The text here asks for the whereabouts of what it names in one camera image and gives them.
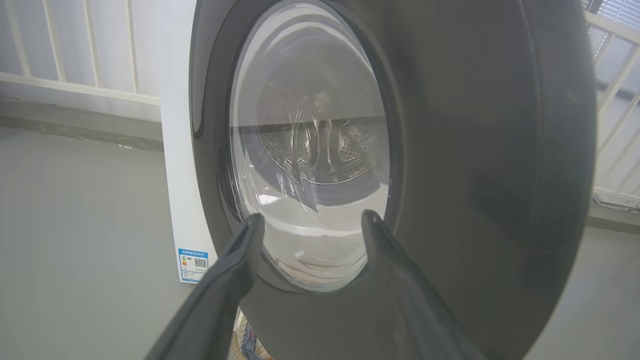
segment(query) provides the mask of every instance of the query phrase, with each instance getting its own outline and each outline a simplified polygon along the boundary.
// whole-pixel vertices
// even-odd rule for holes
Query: door glass
[[[264,252],[310,291],[347,285],[367,262],[360,217],[384,216],[387,122],[355,34],[320,2],[281,2],[254,25],[229,110],[244,216],[262,213]]]

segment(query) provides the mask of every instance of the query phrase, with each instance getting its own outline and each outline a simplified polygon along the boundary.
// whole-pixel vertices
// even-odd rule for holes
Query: blue label header
[[[180,255],[190,255],[190,256],[196,256],[198,258],[207,258],[207,259],[209,258],[207,256],[207,253],[202,251],[178,249],[178,252],[180,252]]]

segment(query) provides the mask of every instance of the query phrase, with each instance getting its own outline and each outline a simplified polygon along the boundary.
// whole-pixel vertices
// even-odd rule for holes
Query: white railing
[[[18,24],[17,16],[15,13],[14,0],[4,0],[6,7],[6,13],[9,18],[9,25],[13,37],[13,43],[15,44],[15,52],[17,53],[20,68],[22,74],[11,74],[7,72],[0,72],[0,81],[7,81],[10,83],[18,83],[23,85],[40,86],[43,88],[50,88],[55,90],[63,90],[68,92],[75,92],[79,94],[95,95],[101,97],[108,97],[112,99],[119,99],[132,102],[140,102],[149,105],[160,105],[160,98],[140,94],[140,87],[138,84],[138,66],[136,64],[136,46],[134,41],[133,31],[133,19],[131,11],[131,0],[121,0],[122,6],[125,7],[126,26],[129,40],[129,71],[131,71],[131,91],[125,92],[120,90],[114,90],[102,87],[102,71],[100,69],[100,61],[98,58],[98,52],[96,48],[95,30],[93,27],[93,16],[91,10],[91,0],[83,0],[84,7],[84,24],[86,26],[87,37],[89,41],[89,50],[91,54],[92,66],[93,66],[93,82],[94,86],[70,83],[65,76],[65,68],[62,63],[62,56],[60,53],[60,47],[58,45],[58,36],[55,28],[55,24],[52,19],[50,0],[42,0],[42,6],[44,9],[45,20],[47,23],[47,30],[49,32],[49,41],[51,43],[51,49],[53,51],[53,59],[55,62],[55,68],[58,75],[58,80],[36,78],[31,75],[29,69],[29,62],[25,52],[24,44],[22,42],[22,35],[20,33],[20,27]]]
[[[593,66],[595,69],[601,64],[607,53],[607,48],[609,48],[614,39],[620,39],[630,43],[630,49],[621,62],[617,74],[607,84],[604,93],[600,94],[597,110],[598,125],[601,126],[603,121],[609,120],[605,119],[605,117],[611,113],[608,111],[610,110],[609,107],[612,105],[612,102],[614,102],[614,98],[640,58],[640,33],[626,25],[589,12],[585,12],[584,16],[588,26],[606,33],[600,44],[600,48],[593,58]],[[638,191],[640,191],[640,154],[637,151],[640,127],[638,127],[638,130],[635,131],[628,141],[628,134],[621,136],[623,134],[621,130],[630,127],[629,122],[640,122],[637,114],[633,114],[638,101],[640,101],[640,93],[633,95],[631,100],[625,103],[626,108],[622,112],[622,115],[612,121],[613,125],[611,130],[605,135],[600,134],[601,139],[598,140],[598,147],[596,149],[597,171],[593,188],[595,193],[622,200],[640,202],[640,196],[638,194]],[[613,150],[613,145],[615,145],[616,148],[614,154],[612,156],[603,156],[603,153],[608,149]],[[633,165],[621,167],[621,164],[629,163]]]

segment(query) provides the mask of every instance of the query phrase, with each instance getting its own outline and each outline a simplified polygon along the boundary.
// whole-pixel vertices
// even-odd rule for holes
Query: washing machine
[[[181,141],[208,235],[189,246],[221,254],[262,215],[240,307],[275,359],[398,358],[365,210],[484,358],[526,355],[591,191],[579,2],[199,0],[188,69]],[[214,256],[191,250],[179,267]]]

